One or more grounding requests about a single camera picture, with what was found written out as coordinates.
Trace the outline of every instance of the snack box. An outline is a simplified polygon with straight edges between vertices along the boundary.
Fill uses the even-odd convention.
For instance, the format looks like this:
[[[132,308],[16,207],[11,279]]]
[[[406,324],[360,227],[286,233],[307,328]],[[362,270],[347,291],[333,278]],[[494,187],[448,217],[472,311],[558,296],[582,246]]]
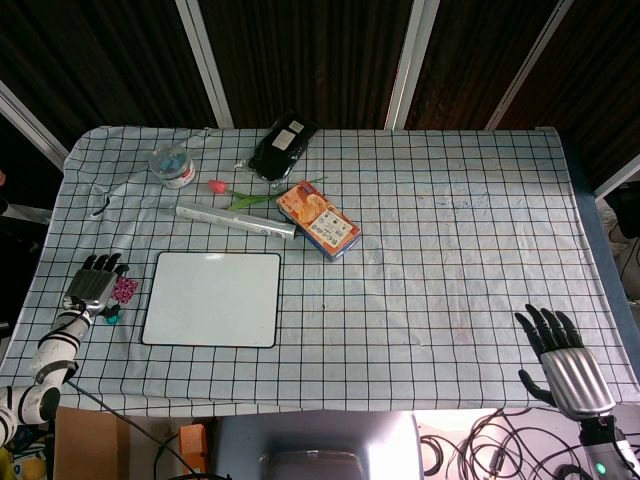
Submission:
[[[360,238],[360,227],[306,180],[276,202],[280,211],[332,262]]]

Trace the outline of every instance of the black cable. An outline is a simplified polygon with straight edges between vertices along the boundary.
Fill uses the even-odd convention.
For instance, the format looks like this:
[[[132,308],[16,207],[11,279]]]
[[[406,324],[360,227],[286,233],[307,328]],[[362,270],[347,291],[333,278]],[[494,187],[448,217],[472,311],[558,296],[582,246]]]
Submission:
[[[554,472],[553,478],[556,480],[565,480],[569,475],[580,475],[581,480],[593,480],[593,477],[585,472],[577,465],[560,465]]]
[[[613,444],[613,448],[615,448],[616,453],[618,454],[618,457],[620,457],[620,461],[624,464],[625,467],[627,467],[627,470],[629,470],[635,478],[640,480],[640,474],[638,474],[638,472],[635,471],[633,466],[630,465],[629,460],[627,460],[622,454],[622,452],[620,451],[620,447],[618,446],[618,442],[616,441],[615,433],[613,434],[611,443]]]
[[[60,333],[62,330],[64,330],[65,328],[67,328],[69,325],[71,325],[72,323],[74,323],[76,320],[78,320],[79,318],[82,318],[82,320],[89,325],[89,322],[86,318],[84,318],[84,314],[88,313],[87,312],[87,306],[82,303],[82,309],[80,310],[80,313],[78,313],[78,315],[76,315],[73,320],[69,320],[67,323],[62,323],[60,325],[58,325],[56,328],[54,328],[53,330],[50,330],[49,333],[47,333],[44,337],[42,337],[39,341],[38,341],[38,347],[40,347],[40,345],[42,345],[42,343],[48,339],[49,337],[51,337],[52,335],[56,334],[56,333]]]
[[[433,450],[433,453],[436,456],[436,461],[433,466],[424,471],[423,476],[429,477],[431,475],[435,475],[442,468],[442,464],[444,463],[444,452],[442,451],[442,447],[438,443],[436,439],[429,438],[427,435],[423,435],[420,437],[421,445],[428,445]]]
[[[507,431],[507,433],[509,433],[509,431],[506,428],[504,428],[502,425],[498,425],[498,424],[494,424],[494,423],[488,423],[486,426],[489,426],[489,425],[492,426],[492,427],[502,428],[503,430]],[[496,478],[513,478],[515,476],[521,475],[522,466],[523,466],[524,462],[527,462],[527,460],[525,460],[524,456],[522,455],[522,448],[520,447],[519,443],[516,443],[516,447],[518,447],[517,456],[518,456],[518,459],[519,459],[518,462],[516,462],[513,459],[512,455],[511,455],[512,453],[516,454],[516,452],[508,449],[502,442],[498,442],[497,440],[495,440],[495,439],[493,439],[493,438],[491,438],[491,437],[489,437],[487,435],[478,435],[478,436],[475,437],[475,439],[480,439],[480,438],[487,438],[487,439],[489,439],[489,440],[491,440],[493,442],[496,442],[498,445],[490,445],[490,444],[486,444],[485,443],[485,444],[479,445],[477,447],[474,447],[473,446],[473,441],[472,441],[471,442],[471,453],[472,453],[472,464],[473,465],[477,464],[480,467],[480,469],[482,471],[484,471],[486,474],[495,475]],[[484,465],[482,465],[478,461],[478,459],[476,458],[476,455],[478,454],[478,452],[480,450],[482,450],[483,448],[488,448],[488,447],[494,447],[494,448],[497,449],[496,451],[501,451],[502,450],[502,451],[504,451],[506,453],[506,458],[508,458],[509,461],[511,462],[511,464],[513,465],[513,468],[514,468],[513,473],[510,473],[509,475],[498,474],[498,472],[495,471],[495,470],[498,470],[498,469],[496,469],[493,465],[490,466],[491,470],[489,470],[489,469],[486,469],[484,467]]]
[[[171,442],[175,438],[178,438],[177,433],[167,438],[164,443],[169,444],[169,442]],[[164,445],[160,445],[158,447],[158,451],[156,452],[156,458],[153,459],[153,480],[158,480],[158,462],[160,461],[160,457],[162,457],[164,450]]]
[[[476,438],[479,438],[478,435],[479,433],[482,431],[483,428],[491,425],[491,426],[497,426],[498,428],[502,428],[504,430],[505,427],[503,427],[502,425],[497,425],[494,423],[491,423],[491,421],[499,416],[509,416],[509,417],[515,417],[515,416],[520,416],[520,415],[524,415],[526,413],[528,413],[529,411],[531,411],[531,408],[527,408],[524,409],[520,412],[514,412],[514,413],[504,413],[503,409],[497,409],[495,412],[493,412],[490,415],[487,415],[485,417],[479,418],[478,420],[476,420],[470,430],[469,436],[464,439],[462,442],[460,442],[457,446],[454,445],[451,441],[449,441],[448,439],[445,439],[443,437],[439,437],[437,435],[433,435],[432,437],[434,438],[441,438],[442,440],[446,441],[447,443],[449,443],[450,445],[452,445],[456,451],[457,454],[457,464],[458,464],[458,476],[460,478],[462,478],[463,480],[468,480],[470,477],[473,480],[480,480],[480,477],[478,476],[478,474],[475,472],[475,468],[474,468],[474,464],[475,463],[479,463],[477,461],[477,459],[475,459],[475,456],[473,454],[473,448],[472,448],[472,444],[473,444],[473,440]],[[445,472],[445,475],[448,477],[449,475],[449,469],[451,468],[451,465],[455,459],[455,455],[452,456],[449,459],[449,462],[447,462],[447,469]],[[514,465],[517,465],[518,463],[515,462],[515,460],[513,460],[513,458],[510,456],[510,461],[512,461],[512,463]]]
[[[190,480],[192,478],[206,478],[210,480],[232,480],[229,474],[226,477],[221,477],[214,473],[187,473],[186,475],[179,475],[177,477],[171,477],[169,480]]]
[[[580,460],[578,459],[578,456],[569,447],[569,444],[567,442],[565,442],[562,438],[560,438],[558,435],[556,435],[555,433],[552,433],[552,432],[550,432],[548,430],[545,430],[543,428],[538,428],[538,427],[521,427],[521,428],[516,429],[516,428],[513,427],[513,424],[511,423],[511,421],[507,417],[504,417],[504,419],[505,419],[505,422],[507,422],[507,424],[509,425],[509,428],[511,428],[511,430],[514,432],[513,436],[517,435],[518,438],[519,438],[519,433],[522,432],[522,431],[525,431],[525,430],[543,432],[543,433],[545,433],[547,435],[550,435],[551,437],[555,438],[559,443],[561,443],[565,447],[565,449],[568,449],[567,452],[569,452],[571,454],[571,456],[575,459],[575,461],[578,464],[578,466],[580,468],[582,468],[582,465],[580,464]],[[531,450],[529,449],[529,447],[527,446],[527,444],[525,442],[522,442],[522,446],[524,447],[525,451],[529,454],[529,456],[531,456],[531,458],[533,458],[538,464],[540,464],[541,468],[550,476],[550,478],[553,478],[553,473],[551,473],[544,466],[544,463],[540,463],[538,458],[531,452]]]
[[[487,469],[486,469],[486,468],[485,468],[485,467],[484,467],[484,466],[483,466],[483,465],[482,465],[482,464],[477,460],[477,458],[475,457],[475,452],[474,452],[473,442],[474,442],[474,440],[475,440],[476,438],[480,438],[480,437],[479,437],[479,434],[480,434],[480,432],[482,431],[482,429],[483,429],[483,428],[485,428],[485,427],[488,427],[488,426],[492,426],[492,427],[495,427],[495,428],[500,428],[500,429],[502,429],[502,430],[506,431],[506,432],[507,432],[507,434],[510,434],[510,432],[509,432],[509,430],[507,430],[507,428],[505,428],[503,425],[499,425],[499,424],[496,424],[496,423],[492,423],[492,420],[493,420],[494,418],[499,418],[499,417],[502,417],[502,418],[505,418],[505,419],[506,419],[507,417],[518,417],[518,416],[520,416],[520,415],[525,415],[525,414],[529,413],[530,411],[531,411],[531,408],[525,408],[525,409],[523,409],[523,410],[521,410],[521,411],[519,411],[519,412],[514,412],[514,413],[505,413],[505,412],[504,412],[504,409],[500,408],[500,409],[496,410],[493,414],[491,414],[491,415],[489,415],[489,416],[487,416],[487,417],[484,417],[484,418],[482,418],[482,419],[479,419],[478,421],[476,421],[476,422],[474,423],[474,426],[473,426],[473,427],[472,427],[472,429],[471,429],[471,434],[469,435],[469,437],[468,437],[467,441],[465,442],[465,444],[464,444],[464,450],[463,450],[463,451],[464,451],[465,456],[466,456],[466,452],[467,452],[467,450],[469,450],[469,452],[470,452],[469,457],[470,457],[470,464],[471,464],[471,466],[472,466],[471,475],[472,475],[472,477],[473,477],[474,479],[478,479],[478,478],[479,478],[479,477],[478,477],[478,475],[475,473],[475,467],[474,467],[474,466],[475,466],[476,464],[477,464],[477,465],[479,465],[479,466],[480,466],[480,468],[481,468],[481,470],[485,471],[485,473],[488,473],[489,475],[494,474],[494,472],[487,470]],[[517,442],[516,442],[516,446],[518,447],[518,456],[520,457],[520,461],[516,463],[516,462],[513,460],[513,458],[511,457],[511,455],[509,455],[509,461],[511,461],[511,463],[514,465],[514,468],[515,468],[514,473],[513,473],[513,474],[510,474],[510,475],[506,475],[506,476],[501,476],[501,475],[496,474],[496,475],[495,475],[495,476],[496,476],[496,478],[513,478],[513,477],[518,476],[518,475],[520,475],[520,476],[521,476],[521,471],[522,471],[522,461],[523,461],[522,449],[521,449],[521,447],[520,447],[520,444],[519,444],[519,443],[517,443]],[[503,442],[503,443],[501,443],[501,444],[500,444],[500,446],[499,446],[499,447],[497,447],[497,448],[502,448],[504,451],[508,450],[508,449],[506,448],[506,443],[504,443],[504,442]]]
[[[497,440],[490,438],[491,441],[493,442],[497,442]],[[503,475],[500,472],[502,471],[503,465],[501,465],[500,463],[496,463],[495,465],[493,464],[493,460],[492,463],[490,465],[489,468],[485,468],[484,465],[482,465],[482,463],[480,463],[478,461],[478,459],[476,458],[476,456],[478,455],[479,452],[481,452],[482,450],[486,449],[486,448],[495,448],[496,450],[494,451],[494,457],[493,458],[499,458],[500,454],[504,454],[504,458],[508,458],[509,461],[511,462],[511,464],[514,466],[514,471],[513,473],[510,473],[509,475]],[[524,464],[524,462],[526,462],[526,460],[523,457],[518,457],[518,461],[516,462],[516,460],[513,458],[513,454],[515,454],[515,452],[507,449],[507,448],[503,448],[500,445],[495,445],[492,443],[482,443],[480,445],[477,445],[475,447],[473,447],[473,450],[471,451],[471,454],[473,456],[473,464],[474,465],[478,465],[480,467],[480,469],[485,472],[487,475],[492,476],[493,478],[513,478],[513,477],[520,477],[522,478],[522,465]]]
[[[447,444],[449,444],[449,446],[451,446],[453,448],[453,450],[456,452],[458,457],[462,456],[462,452],[460,451],[460,448],[458,447],[458,445],[453,443],[448,438],[445,438],[443,436],[436,435],[436,434],[424,435],[424,437],[429,437],[429,438],[435,438],[435,439],[438,439],[438,440],[442,440],[443,442],[446,442]],[[449,462],[447,463],[447,469],[445,470],[445,478],[449,478],[449,467],[451,467],[451,463],[453,462],[454,457],[455,457],[455,455],[452,455],[451,458],[449,459]],[[467,467],[470,470],[471,466],[469,465],[469,462],[466,459],[463,459],[463,460],[467,463]],[[464,473],[460,473],[460,476],[462,476],[463,478],[467,478],[466,474],[464,474]]]
[[[627,261],[624,262],[624,267],[622,267],[622,270],[620,271],[620,278],[622,278],[622,276],[624,275],[624,271],[627,269],[627,265],[629,265],[629,261],[633,257],[633,252],[635,251],[636,247],[638,246],[638,242],[639,241],[640,241],[640,238],[637,238],[636,241],[634,242],[633,247],[631,248],[631,252],[629,253],[629,256],[627,257]],[[638,252],[636,252],[636,262],[638,262]]]
[[[558,457],[560,455],[564,455],[567,452],[573,451],[576,448],[581,448],[581,447],[582,447],[582,445],[573,445],[572,447],[565,448],[564,450],[560,450],[559,452],[552,453],[551,455],[547,455],[540,462],[538,462],[538,464],[536,465],[536,468],[533,470],[532,474],[535,473],[539,477],[540,475],[537,473],[537,471],[540,470],[540,468],[542,468],[542,465],[544,465],[548,461],[553,460],[554,458],[556,458],[556,457]]]
[[[116,417],[118,417],[120,420],[128,423],[129,425],[131,425],[133,428],[135,428],[136,430],[138,430],[140,433],[142,433],[145,437],[153,440],[155,443],[157,443],[160,446],[163,446],[164,448],[166,448],[169,452],[171,452],[171,454],[176,457],[180,463],[182,463],[187,470],[189,470],[192,474],[194,475],[198,475],[198,473],[184,460],[184,458],[182,458],[182,456],[176,452],[173,448],[171,448],[169,445],[167,445],[166,443],[162,442],[161,440],[158,440],[156,437],[154,437],[153,435],[151,435],[149,432],[147,432],[144,428],[142,428],[140,425],[138,425],[137,423],[135,423],[132,420],[129,420],[127,417],[125,417],[124,415],[116,412],[113,408],[111,408],[110,406],[108,406],[106,403],[104,403],[102,400],[100,400],[98,397],[94,396],[93,394],[87,392],[84,388],[79,387],[78,385],[76,385],[73,382],[69,382],[67,381],[67,385],[70,385],[71,387],[75,388],[78,392],[82,393],[83,395],[86,395],[87,397],[89,397],[91,400],[93,400],[94,402],[96,402],[98,405],[100,405],[102,408],[104,408],[105,410],[107,410],[108,412],[112,413],[113,415],[115,415]],[[187,478],[206,478],[206,477],[187,477]]]

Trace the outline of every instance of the silver robot hand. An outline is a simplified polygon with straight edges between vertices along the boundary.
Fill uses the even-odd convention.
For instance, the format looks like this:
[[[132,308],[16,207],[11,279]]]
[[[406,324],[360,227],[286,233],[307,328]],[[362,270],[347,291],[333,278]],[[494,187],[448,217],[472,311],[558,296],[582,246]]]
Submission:
[[[640,479],[640,463],[611,415],[616,402],[573,322],[562,312],[538,311],[531,305],[525,308],[535,326],[520,313],[515,317],[542,364],[549,390],[520,370],[524,387],[532,397],[580,423],[580,443],[600,478]]]

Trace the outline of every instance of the cord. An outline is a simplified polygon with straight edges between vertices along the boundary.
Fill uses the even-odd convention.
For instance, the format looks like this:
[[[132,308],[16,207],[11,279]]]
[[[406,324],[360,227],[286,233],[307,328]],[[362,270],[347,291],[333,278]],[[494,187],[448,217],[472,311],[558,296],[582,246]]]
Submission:
[[[211,480],[232,480],[229,474],[226,477],[215,475],[213,473],[187,473],[186,475],[179,475],[177,477],[171,477],[169,480],[190,480],[192,478],[208,478]]]
[[[171,442],[176,438],[178,438],[177,433],[167,438],[164,443],[168,444],[169,442]],[[164,445],[160,445],[158,447],[158,451],[156,452],[156,458],[153,459],[153,480],[158,480],[158,461],[160,461],[160,457],[162,457],[164,450],[165,450]]]
[[[442,468],[442,464],[444,463],[444,452],[442,451],[442,447],[437,442],[437,440],[429,438],[426,435],[423,435],[422,437],[420,437],[420,444],[428,445],[429,447],[431,447],[431,449],[433,450],[433,453],[435,453],[436,455],[436,461],[433,464],[433,467],[431,467],[428,470],[425,470],[423,475],[425,477],[435,475],[440,471],[440,468]]]
[[[627,470],[629,470],[633,474],[634,478],[640,480],[640,474],[638,474],[638,472],[636,472],[635,469],[629,465],[629,460],[624,458],[624,455],[620,451],[620,447],[618,446],[618,442],[616,441],[615,434],[613,436],[613,439],[611,440],[611,443],[613,444],[613,448],[615,448],[618,457],[620,457],[620,461],[624,464],[625,467],[627,467]]]
[[[47,340],[48,338],[50,338],[52,335],[55,335],[56,333],[60,333],[62,330],[64,330],[65,328],[67,328],[69,325],[71,325],[72,323],[74,323],[76,320],[78,320],[79,318],[82,318],[84,320],[85,323],[87,323],[87,319],[85,319],[83,317],[83,315],[87,312],[87,305],[82,302],[81,300],[78,300],[82,305],[81,305],[81,309],[79,310],[80,313],[78,313],[78,315],[76,315],[72,320],[69,320],[67,323],[63,323],[61,325],[58,325],[56,328],[54,328],[53,330],[49,331],[49,333],[47,333],[44,337],[42,337],[39,341],[38,341],[38,347],[40,347],[40,345],[42,345],[42,343]]]
[[[454,454],[449,458],[445,470],[445,478],[447,479],[450,478],[449,472],[454,464],[457,466],[457,477],[462,480],[481,480],[481,478],[486,478],[486,476],[481,477],[479,474],[489,475],[490,479],[524,479],[526,478],[523,471],[525,465],[531,469],[531,473],[528,474],[528,478],[556,478],[557,473],[551,472],[546,467],[546,464],[553,458],[569,453],[571,455],[572,464],[564,465],[563,467],[565,467],[565,470],[563,471],[570,469],[573,473],[582,472],[580,474],[582,475],[581,478],[583,480],[593,480],[589,473],[582,468],[580,459],[574,452],[575,449],[581,447],[580,445],[569,446],[558,435],[543,428],[514,427],[513,423],[510,421],[510,417],[525,415],[531,410],[531,408],[527,408],[519,412],[505,413],[503,409],[498,409],[494,413],[476,420],[470,429],[469,435],[458,444],[455,444],[451,440],[440,435],[422,435],[420,437],[420,443],[428,445],[434,451],[436,456],[434,465],[424,472],[425,476],[435,475],[442,469],[444,464],[444,452],[442,445],[443,443],[446,443],[454,450]],[[541,408],[540,410],[559,414],[557,410],[546,408]],[[504,419],[506,425],[496,423],[495,420],[498,419]],[[506,437],[499,441],[483,434],[483,430],[488,427],[497,428],[506,432]],[[540,460],[534,455],[531,449],[527,446],[527,443],[521,437],[521,434],[527,431],[535,431],[549,435],[561,443],[564,448]],[[488,448],[494,449],[494,453],[491,464],[486,466],[479,460],[479,453]],[[440,461],[439,455],[439,452],[441,451],[443,457],[442,461]],[[528,457],[533,459],[533,463],[529,461]],[[511,464],[513,471],[511,471],[512,469],[510,468],[509,473],[503,474],[501,471],[506,460]],[[540,475],[541,470],[546,473],[544,477]]]
[[[582,468],[577,467],[576,465],[560,465],[554,475],[553,478],[556,480],[565,480],[569,475],[577,473],[580,475],[582,480],[593,480],[593,477],[585,472]]]
[[[147,432],[144,428],[142,428],[140,425],[138,425],[137,423],[135,423],[132,420],[129,420],[127,417],[125,417],[124,415],[116,412],[113,408],[109,407],[106,403],[104,403],[102,400],[100,400],[98,397],[94,396],[93,394],[87,392],[84,388],[79,387],[78,385],[76,385],[73,382],[69,382],[67,381],[67,385],[70,385],[71,387],[75,388],[78,392],[82,393],[83,395],[86,395],[87,397],[89,397],[91,400],[93,400],[94,402],[96,402],[98,405],[100,405],[102,408],[104,408],[105,410],[107,410],[108,412],[112,413],[113,415],[115,415],[116,417],[118,417],[120,420],[128,423],[129,425],[131,425],[133,428],[135,428],[136,430],[138,430],[140,433],[142,433],[145,437],[149,438],[150,440],[153,440],[155,443],[157,443],[158,445],[166,448],[169,452],[171,452],[171,454],[176,457],[180,463],[182,463],[187,470],[189,470],[189,472],[191,472],[194,475],[198,475],[198,473],[184,460],[184,458],[182,458],[182,456],[180,456],[180,454],[178,452],[176,452],[172,447],[170,447],[169,445],[167,445],[165,442],[158,440],[156,437],[154,437],[153,435],[151,435],[149,432]]]
[[[624,271],[627,269],[627,265],[629,265],[629,261],[631,260],[631,258],[633,258],[633,252],[635,251],[636,247],[638,246],[638,242],[640,241],[640,238],[637,238],[636,241],[633,243],[633,247],[631,247],[631,252],[629,253],[629,256],[627,257],[627,261],[624,263],[624,266],[622,267],[622,270],[620,271],[620,278],[622,279],[622,276],[624,275]],[[640,261],[638,259],[638,254],[640,253],[640,248],[638,249],[638,251],[635,254],[636,257],[636,262],[638,262],[638,264],[640,265]]]

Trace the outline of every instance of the whiteboard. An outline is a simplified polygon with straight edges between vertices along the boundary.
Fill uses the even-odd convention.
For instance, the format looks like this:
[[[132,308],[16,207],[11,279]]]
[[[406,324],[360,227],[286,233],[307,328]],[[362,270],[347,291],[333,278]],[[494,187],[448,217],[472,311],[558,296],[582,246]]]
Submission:
[[[272,347],[280,255],[162,252],[142,343]]]

